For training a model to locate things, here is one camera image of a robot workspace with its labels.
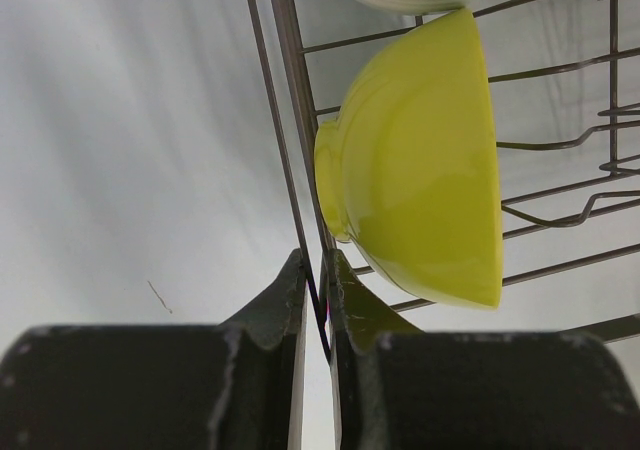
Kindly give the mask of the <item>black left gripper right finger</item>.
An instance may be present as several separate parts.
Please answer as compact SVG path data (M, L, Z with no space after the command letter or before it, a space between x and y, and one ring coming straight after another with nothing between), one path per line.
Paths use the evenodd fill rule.
M593 334L426 332L325 258L340 449L635 449L639 405Z

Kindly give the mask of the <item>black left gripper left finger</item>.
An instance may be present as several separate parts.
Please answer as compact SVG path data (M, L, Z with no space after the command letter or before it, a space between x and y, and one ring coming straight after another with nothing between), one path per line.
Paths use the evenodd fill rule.
M294 250L214 325L55 325L1 361L5 449L297 449L306 281Z

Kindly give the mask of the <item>dark wire dish rack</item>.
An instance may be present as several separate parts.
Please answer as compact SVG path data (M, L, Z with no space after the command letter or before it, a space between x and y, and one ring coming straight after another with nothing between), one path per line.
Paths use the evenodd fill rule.
M247 0L320 341L327 255L338 247L315 197L314 139L355 75L429 21L351 0ZM352 244L360 283L424 328L570 330L639 339L639 0L482 0L497 122L503 305L438 305L384 280Z

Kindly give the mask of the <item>yellow green bowl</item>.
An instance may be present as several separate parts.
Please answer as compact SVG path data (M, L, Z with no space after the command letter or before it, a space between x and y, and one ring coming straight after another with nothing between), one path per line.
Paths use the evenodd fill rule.
M481 38L462 8L379 51L314 143L331 235L418 298L496 308L503 237Z

